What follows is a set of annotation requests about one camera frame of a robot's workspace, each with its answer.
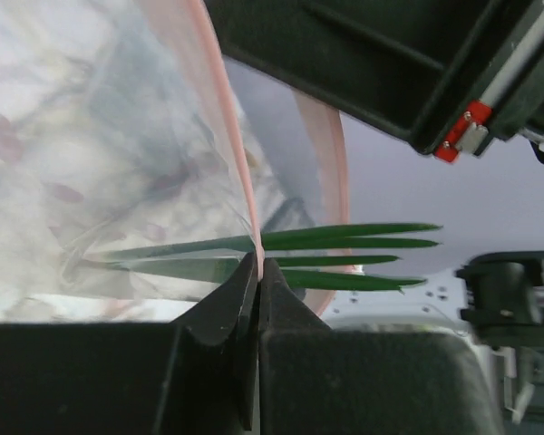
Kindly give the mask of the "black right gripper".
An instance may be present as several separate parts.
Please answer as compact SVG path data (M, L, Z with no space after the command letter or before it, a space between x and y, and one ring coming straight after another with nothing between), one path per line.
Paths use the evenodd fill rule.
M433 138L447 162L525 138L544 165L544 1L507 1L471 48L456 108Z

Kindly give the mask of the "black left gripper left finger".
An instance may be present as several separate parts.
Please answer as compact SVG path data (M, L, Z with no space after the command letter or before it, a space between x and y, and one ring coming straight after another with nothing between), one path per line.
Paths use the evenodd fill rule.
M257 261L167 323L0 324L0 434L240 434Z

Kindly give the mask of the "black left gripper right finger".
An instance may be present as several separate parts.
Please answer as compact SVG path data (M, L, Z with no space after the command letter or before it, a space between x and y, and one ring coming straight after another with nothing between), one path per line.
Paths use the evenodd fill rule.
M264 263L259 313L264 434L502 434L478 358L436 332L334 330Z

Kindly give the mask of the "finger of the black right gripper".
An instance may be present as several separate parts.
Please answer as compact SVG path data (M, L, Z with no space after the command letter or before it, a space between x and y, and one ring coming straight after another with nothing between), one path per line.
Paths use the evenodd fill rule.
M422 154L539 12L536 1L210 1L222 52Z

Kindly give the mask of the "green toy scallion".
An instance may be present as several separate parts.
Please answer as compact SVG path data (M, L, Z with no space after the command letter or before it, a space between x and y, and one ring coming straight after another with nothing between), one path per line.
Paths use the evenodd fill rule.
M413 249L436 247L437 242L403 238L401 233L440 230L427 223L347 224L265 233L263 249L272 255L291 287L361 292L401 291L421 285L423 278L356 275L328 272L328 267L365 266L394 262L392 255L354 256L352 249ZM197 242L149 246L103 252L81 261L90 269L138 272L192 281L221 284L246 255L256 254L248 236L223 237Z

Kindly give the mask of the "clear zip top bag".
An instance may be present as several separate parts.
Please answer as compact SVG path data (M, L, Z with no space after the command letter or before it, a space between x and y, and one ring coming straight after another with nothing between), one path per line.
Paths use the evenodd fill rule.
M0 322L159 320L214 288L133 248L349 220L338 112L242 102L201 1L0 1Z

